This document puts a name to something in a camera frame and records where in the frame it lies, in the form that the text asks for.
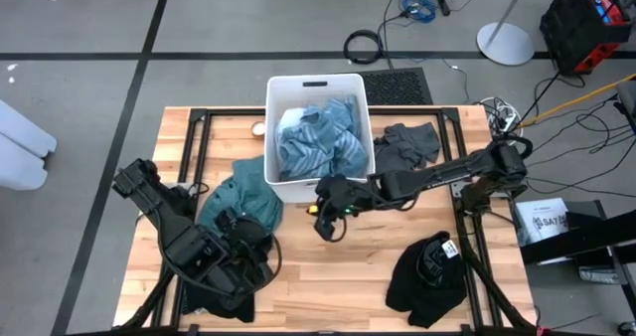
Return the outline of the blue striped shirt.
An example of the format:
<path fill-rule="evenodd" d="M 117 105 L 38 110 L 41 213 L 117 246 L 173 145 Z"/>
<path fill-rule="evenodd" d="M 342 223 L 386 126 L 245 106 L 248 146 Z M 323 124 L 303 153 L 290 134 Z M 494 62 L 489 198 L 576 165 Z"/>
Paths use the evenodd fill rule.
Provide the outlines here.
<path fill-rule="evenodd" d="M 279 179 L 315 179 L 332 175 L 360 178 L 369 153 L 362 142 L 357 97 L 330 97 L 307 104 L 302 121 L 282 133 L 274 129 Z"/>

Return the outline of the teal dotted shirt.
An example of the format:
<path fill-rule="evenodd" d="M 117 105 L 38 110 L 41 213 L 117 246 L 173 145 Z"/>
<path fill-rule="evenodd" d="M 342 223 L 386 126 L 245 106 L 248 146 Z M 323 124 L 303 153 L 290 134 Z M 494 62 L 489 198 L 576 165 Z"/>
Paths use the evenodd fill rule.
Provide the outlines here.
<path fill-rule="evenodd" d="M 236 160 L 232 167 L 233 175 L 208 196 L 197 222 L 218 233 L 215 219 L 222 211 L 233 209 L 273 233 L 282 222 L 283 203 L 264 180 L 264 157 Z"/>

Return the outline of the grey shorts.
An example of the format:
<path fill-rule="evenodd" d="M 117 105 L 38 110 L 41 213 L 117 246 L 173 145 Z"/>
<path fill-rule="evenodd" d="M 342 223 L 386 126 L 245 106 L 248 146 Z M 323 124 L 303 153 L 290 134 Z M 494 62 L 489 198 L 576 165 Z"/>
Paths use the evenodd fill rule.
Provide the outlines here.
<path fill-rule="evenodd" d="M 374 140 L 376 172 L 425 168 L 437 160 L 440 148 L 430 122 L 415 127 L 403 123 L 387 126 L 384 135 Z"/>

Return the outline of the white plastic laundry basket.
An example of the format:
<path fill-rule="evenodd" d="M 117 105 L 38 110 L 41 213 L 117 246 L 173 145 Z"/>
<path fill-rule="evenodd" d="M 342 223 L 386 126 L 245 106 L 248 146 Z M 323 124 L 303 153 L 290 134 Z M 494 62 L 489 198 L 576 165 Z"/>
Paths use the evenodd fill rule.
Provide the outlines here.
<path fill-rule="evenodd" d="M 284 182 L 279 179 L 276 160 L 274 129 L 287 108 L 307 104 L 323 104 L 330 97 L 357 97 L 362 127 L 362 142 L 369 153 L 365 174 L 350 180 L 364 182 L 376 171 L 374 138 L 369 118 L 364 81 L 358 74 L 281 76 L 267 83 L 264 135 L 264 180 L 285 204 L 310 203 L 317 199 L 315 188 L 321 178 Z"/>

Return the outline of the plain black garment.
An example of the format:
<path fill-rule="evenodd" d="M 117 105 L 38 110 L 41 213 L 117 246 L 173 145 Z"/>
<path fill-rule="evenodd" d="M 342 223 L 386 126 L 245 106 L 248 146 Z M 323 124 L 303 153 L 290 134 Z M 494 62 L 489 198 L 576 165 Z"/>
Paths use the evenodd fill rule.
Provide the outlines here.
<path fill-rule="evenodd" d="M 250 323 L 254 320 L 255 290 L 256 284 L 248 277 L 237 271 L 216 268 L 202 282 L 184 282 L 182 313 L 204 309 L 222 318 Z"/>

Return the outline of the black perforated floor mat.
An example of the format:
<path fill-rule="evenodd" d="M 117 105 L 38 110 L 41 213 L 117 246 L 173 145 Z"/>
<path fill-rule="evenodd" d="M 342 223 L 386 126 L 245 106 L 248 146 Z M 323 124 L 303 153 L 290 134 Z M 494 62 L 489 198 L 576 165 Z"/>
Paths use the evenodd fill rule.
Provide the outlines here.
<path fill-rule="evenodd" d="M 359 72 L 368 105 L 433 105 L 423 68 Z"/>

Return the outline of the black garment with white label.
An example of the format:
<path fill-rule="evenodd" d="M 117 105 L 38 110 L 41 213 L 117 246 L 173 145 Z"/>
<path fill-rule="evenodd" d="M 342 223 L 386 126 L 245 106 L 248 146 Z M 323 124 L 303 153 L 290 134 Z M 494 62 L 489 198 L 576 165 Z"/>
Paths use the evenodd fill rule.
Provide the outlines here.
<path fill-rule="evenodd" d="M 409 245 L 398 258 L 386 306 L 408 312 L 411 326 L 430 328 L 467 297 L 465 264 L 446 231 Z"/>

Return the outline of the white printed cardboard box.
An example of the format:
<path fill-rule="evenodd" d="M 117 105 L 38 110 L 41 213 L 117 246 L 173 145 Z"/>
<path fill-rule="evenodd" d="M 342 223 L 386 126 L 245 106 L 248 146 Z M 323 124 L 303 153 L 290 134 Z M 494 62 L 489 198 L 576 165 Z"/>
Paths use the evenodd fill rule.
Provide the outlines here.
<path fill-rule="evenodd" d="M 520 228 L 517 231 L 521 247 L 568 231 L 568 209 L 561 198 L 521 202 L 516 205 Z"/>

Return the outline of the white round stand base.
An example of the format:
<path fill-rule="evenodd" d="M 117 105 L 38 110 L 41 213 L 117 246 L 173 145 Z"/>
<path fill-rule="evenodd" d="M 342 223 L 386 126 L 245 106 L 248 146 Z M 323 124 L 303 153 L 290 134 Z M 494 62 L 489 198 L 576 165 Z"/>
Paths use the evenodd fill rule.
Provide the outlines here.
<path fill-rule="evenodd" d="M 518 1 L 511 0 L 500 20 L 483 26 L 476 36 L 479 51 L 490 61 L 502 66 L 523 65 L 535 53 L 530 35 L 507 22 Z"/>

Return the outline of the white plastic container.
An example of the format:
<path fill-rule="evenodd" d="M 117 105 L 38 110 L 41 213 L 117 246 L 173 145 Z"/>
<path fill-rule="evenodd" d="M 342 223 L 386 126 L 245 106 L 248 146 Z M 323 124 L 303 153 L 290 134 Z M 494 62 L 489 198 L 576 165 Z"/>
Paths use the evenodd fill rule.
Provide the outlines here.
<path fill-rule="evenodd" d="M 47 177 L 42 159 L 0 133 L 0 187 L 14 191 L 37 190 Z"/>
<path fill-rule="evenodd" d="M 55 152 L 58 147 L 53 135 L 1 99 L 0 133 L 40 158 Z"/>

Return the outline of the black desk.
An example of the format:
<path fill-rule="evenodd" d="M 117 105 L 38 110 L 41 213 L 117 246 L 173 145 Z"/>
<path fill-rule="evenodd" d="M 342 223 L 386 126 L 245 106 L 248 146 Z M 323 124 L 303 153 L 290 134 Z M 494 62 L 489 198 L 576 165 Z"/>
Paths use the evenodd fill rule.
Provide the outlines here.
<path fill-rule="evenodd" d="M 566 213 L 568 231 L 522 247 L 527 263 L 570 259 L 580 267 L 613 268 L 627 300 L 636 308 L 636 210 L 608 217 L 593 201 Z"/>

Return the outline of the grey bag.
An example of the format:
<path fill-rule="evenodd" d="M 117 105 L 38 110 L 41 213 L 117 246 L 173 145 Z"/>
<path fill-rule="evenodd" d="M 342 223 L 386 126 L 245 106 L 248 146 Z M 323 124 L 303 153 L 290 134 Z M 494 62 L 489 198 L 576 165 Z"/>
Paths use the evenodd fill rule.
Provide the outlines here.
<path fill-rule="evenodd" d="M 613 268 L 580 267 L 578 274 L 581 280 L 601 283 L 620 284 L 620 278 Z"/>

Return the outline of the red and black equipment case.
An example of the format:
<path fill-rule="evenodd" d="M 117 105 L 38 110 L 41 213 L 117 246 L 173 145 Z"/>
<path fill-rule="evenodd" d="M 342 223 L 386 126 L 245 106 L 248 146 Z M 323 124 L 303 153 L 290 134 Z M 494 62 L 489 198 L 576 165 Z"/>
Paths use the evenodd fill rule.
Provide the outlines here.
<path fill-rule="evenodd" d="M 540 31 L 563 76 L 590 74 L 631 34 L 632 20 L 618 0 L 553 0 Z"/>

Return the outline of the black aluminium table frame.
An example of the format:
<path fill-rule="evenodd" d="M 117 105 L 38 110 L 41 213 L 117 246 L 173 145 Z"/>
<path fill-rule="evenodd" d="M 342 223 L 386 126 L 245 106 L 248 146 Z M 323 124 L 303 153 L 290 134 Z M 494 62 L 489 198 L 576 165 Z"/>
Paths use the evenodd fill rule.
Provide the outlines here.
<path fill-rule="evenodd" d="M 162 182 L 203 181 L 213 190 L 233 174 L 236 159 L 264 154 L 262 139 L 252 136 L 254 123 L 264 121 L 264 107 L 166 107 L 153 154 Z M 372 106 L 374 136 L 397 122 L 417 126 L 431 122 L 442 148 L 436 165 L 472 153 L 491 142 L 482 106 Z M 282 223 L 275 232 L 282 249 L 277 278 L 255 295 L 255 319 L 242 323 L 202 311 L 181 315 L 185 294 L 177 277 L 159 297 L 146 328 L 174 326 L 186 332 L 191 324 L 199 333 L 313 333 L 397 334 L 426 336 L 461 334 L 463 325 L 504 326 L 512 323 L 495 298 L 487 295 L 478 274 L 467 267 L 468 297 L 429 329 L 409 326 L 406 312 L 385 305 L 386 291 L 398 257 L 405 248 L 438 231 L 448 231 L 458 245 L 456 222 L 465 224 L 469 245 L 483 267 L 533 328 L 536 311 L 512 224 L 485 214 L 481 224 L 472 216 L 455 213 L 455 195 L 448 186 L 422 193 L 407 212 L 369 212 L 348 219 L 348 232 L 339 243 L 322 241 L 313 229 L 315 218 L 305 213 L 315 201 L 317 182 L 290 187 L 293 203 L 284 205 Z M 125 323 L 149 296 L 160 276 L 157 233 L 145 218 L 136 227 L 114 325 Z"/>

